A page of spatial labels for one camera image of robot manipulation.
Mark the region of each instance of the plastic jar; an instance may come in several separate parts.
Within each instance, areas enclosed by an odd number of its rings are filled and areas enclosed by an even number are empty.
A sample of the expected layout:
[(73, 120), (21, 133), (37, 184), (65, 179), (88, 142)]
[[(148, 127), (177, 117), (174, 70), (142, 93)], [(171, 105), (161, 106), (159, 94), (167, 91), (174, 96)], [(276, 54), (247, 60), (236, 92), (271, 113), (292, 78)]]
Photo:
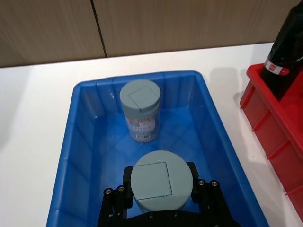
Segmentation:
[(146, 143), (158, 136), (160, 96), (158, 85), (145, 79), (131, 81), (121, 89), (121, 106), (135, 141)]

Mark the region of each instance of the white table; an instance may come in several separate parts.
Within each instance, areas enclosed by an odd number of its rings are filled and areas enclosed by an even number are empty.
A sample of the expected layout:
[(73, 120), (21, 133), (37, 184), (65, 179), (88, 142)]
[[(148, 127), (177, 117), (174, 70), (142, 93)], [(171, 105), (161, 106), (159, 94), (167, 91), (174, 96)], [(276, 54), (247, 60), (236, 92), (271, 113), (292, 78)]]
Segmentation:
[(302, 227), (239, 109), (246, 68), (272, 44), (167, 52), (0, 69), (0, 226), (45, 226), (73, 87), (167, 70), (203, 74), (260, 206), (273, 227)]

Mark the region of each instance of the wood panel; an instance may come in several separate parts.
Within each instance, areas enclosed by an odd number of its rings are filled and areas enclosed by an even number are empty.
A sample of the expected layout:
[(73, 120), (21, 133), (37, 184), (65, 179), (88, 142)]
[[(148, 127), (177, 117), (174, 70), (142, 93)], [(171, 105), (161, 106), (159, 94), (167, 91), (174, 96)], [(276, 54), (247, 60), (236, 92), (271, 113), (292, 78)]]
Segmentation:
[(90, 0), (0, 1), (0, 66), (100, 57)]
[(94, 0), (108, 56), (271, 42), (300, 0)]

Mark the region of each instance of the gray jar lid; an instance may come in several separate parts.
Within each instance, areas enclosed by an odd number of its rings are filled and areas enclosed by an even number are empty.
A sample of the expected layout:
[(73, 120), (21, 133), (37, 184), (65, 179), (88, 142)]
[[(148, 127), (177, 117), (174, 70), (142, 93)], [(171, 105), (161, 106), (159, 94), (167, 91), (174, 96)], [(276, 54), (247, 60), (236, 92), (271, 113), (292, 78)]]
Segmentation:
[(188, 200), (193, 176), (178, 155), (158, 150), (144, 155), (134, 166), (131, 187), (144, 211), (177, 210)]
[(150, 80), (138, 79), (123, 86), (120, 100), (124, 114), (133, 118), (148, 118), (159, 109), (161, 91)]

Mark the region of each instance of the red plastic crate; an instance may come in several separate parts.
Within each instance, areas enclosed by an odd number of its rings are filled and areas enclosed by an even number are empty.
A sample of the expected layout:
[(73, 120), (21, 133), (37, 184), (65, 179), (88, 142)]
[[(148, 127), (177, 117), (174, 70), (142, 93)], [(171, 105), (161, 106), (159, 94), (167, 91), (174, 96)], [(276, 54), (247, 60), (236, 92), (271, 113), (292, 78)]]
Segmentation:
[(303, 221), (303, 73), (278, 102), (260, 77), (262, 67), (248, 68), (240, 105)]

